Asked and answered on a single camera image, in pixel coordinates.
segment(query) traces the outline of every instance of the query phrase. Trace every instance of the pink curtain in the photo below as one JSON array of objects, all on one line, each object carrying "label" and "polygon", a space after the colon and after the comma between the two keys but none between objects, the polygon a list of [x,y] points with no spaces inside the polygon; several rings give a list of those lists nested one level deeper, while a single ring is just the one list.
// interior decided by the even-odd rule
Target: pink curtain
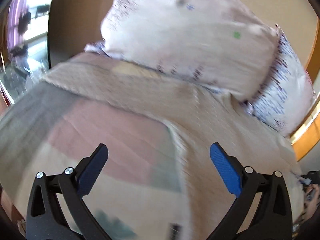
[{"label": "pink curtain", "polygon": [[12,0],[9,8],[7,25],[8,51],[23,42],[23,36],[18,34],[19,16],[27,10],[27,0]]}]

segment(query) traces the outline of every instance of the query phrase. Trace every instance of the white pillowcase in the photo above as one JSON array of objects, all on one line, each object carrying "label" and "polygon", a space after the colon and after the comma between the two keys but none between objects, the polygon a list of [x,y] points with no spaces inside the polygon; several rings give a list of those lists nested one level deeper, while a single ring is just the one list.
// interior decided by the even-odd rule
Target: white pillowcase
[{"label": "white pillowcase", "polygon": [[104,51],[167,75],[251,98],[278,45],[239,0],[114,0],[101,24]]},{"label": "white pillowcase", "polygon": [[246,108],[286,137],[307,115],[314,92],[307,71],[280,28],[279,34],[278,52],[268,76]]}]

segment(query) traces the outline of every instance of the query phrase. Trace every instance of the metal screw head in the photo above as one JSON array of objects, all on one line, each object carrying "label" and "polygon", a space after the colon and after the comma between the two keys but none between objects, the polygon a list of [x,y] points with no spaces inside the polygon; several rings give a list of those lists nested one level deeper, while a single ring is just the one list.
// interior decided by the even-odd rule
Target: metal screw head
[{"label": "metal screw head", "polygon": [[275,172],[275,175],[278,177],[278,178],[281,178],[282,177],[282,173],[280,171],[276,171]]},{"label": "metal screw head", "polygon": [[246,173],[253,173],[253,168],[250,166],[245,167],[244,170]]},{"label": "metal screw head", "polygon": [[70,175],[71,173],[73,173],[73,168],[66,168],[64,170],[64,173],[67,174],[67,175]]},{"label": "metal screw head", "polygon": [[40,179],[43,177],[43,172],[38,172],[37,175],[36,175],[37,179]]}]

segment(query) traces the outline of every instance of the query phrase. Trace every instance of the bed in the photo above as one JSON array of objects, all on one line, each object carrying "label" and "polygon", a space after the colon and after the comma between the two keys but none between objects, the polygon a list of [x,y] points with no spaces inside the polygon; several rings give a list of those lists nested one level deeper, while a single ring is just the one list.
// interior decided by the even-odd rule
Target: bed
[{"label": "bed", "polygon": [[[98,92],[108,84],[102,91],[109,93]],[[171,109],[173,100],[189,107]],[[106,144],[109,160],[84,201],[113,239],[166,239],[171,224],[187,229],[185,239],[205,239],[234,200],[210,161],[216,141],[257,172],[280,170],[293,219],[303,209],[289,140],[231,97],[98,54],[57,66],[2,117],[0,133],[1,184],[24,216],[37,172],[60,173]]]}]

